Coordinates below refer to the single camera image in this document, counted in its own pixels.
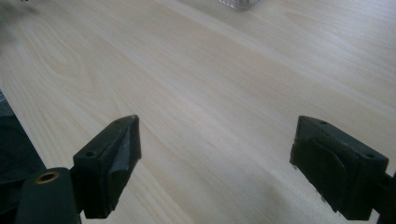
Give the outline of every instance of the black plastic part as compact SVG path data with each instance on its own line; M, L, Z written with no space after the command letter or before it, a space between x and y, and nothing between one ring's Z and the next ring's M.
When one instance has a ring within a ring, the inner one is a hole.
M86 218L106 218L142 157L139 118L117 119L74 156L75 189Z
M386 175L376 185L373 194L374 209L380 214L377 224L396 223L396 174Z
M71 175L54 168L26 179L15 224L80 223Z
M23 181L46 170L15 116L0 117L0 223L13 223Z
M315 186L333 211L368 220L373 189L384 178L388 158L330 123L300 116L290 163Z

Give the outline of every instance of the wood grain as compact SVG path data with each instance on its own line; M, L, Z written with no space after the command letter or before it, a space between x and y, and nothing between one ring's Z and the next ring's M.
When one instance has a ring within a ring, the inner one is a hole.
M396 2L1 0L0 88L48 167L141 118L117 210L84 223L348 223L290 148L312 116L396 170Z

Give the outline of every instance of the wooden table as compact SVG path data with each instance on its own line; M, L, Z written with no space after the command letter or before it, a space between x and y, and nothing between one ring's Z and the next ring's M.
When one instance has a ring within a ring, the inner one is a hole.
M117 210L84 223L349 223L289 164L299 115L396 170L394 0L1 0L0 76L48 167L141 118Z

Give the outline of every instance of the transparent object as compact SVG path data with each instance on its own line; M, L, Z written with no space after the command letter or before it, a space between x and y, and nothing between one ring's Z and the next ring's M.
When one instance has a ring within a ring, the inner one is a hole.
M247 9L253 7L256 3L261 0L220 0L220 2L234 8Z

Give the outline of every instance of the screw hole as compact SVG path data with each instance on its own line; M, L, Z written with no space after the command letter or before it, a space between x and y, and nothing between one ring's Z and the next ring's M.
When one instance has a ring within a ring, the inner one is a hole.
M368 157L368 158L374 158L375 157L375 155L373 155L371 153L367 153L367 154L365 154L365 156Z
M92 157L94 155L96 155L96 153L94 152L87 152L87 154L85 154L87 157Z
M41 175L35 182L37 184L47 184L59 177L58 172L49 172Z

